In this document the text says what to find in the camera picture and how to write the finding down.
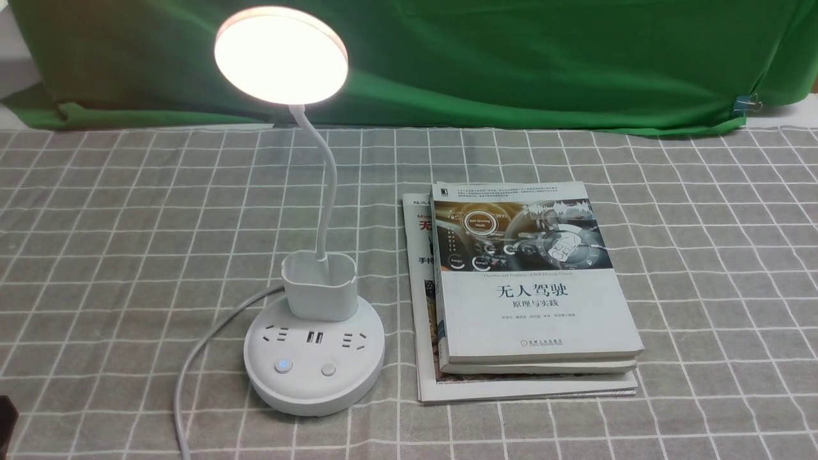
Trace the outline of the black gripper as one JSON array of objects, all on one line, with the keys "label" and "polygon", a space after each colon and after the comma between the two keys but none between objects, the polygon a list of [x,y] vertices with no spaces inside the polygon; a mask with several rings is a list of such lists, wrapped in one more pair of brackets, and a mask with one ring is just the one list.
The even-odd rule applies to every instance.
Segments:
[{"label": "black gripper", "polygon": [[11,443],[13,431],[19,419],[17,407],[7,395],[1,396],[1,442]]}]

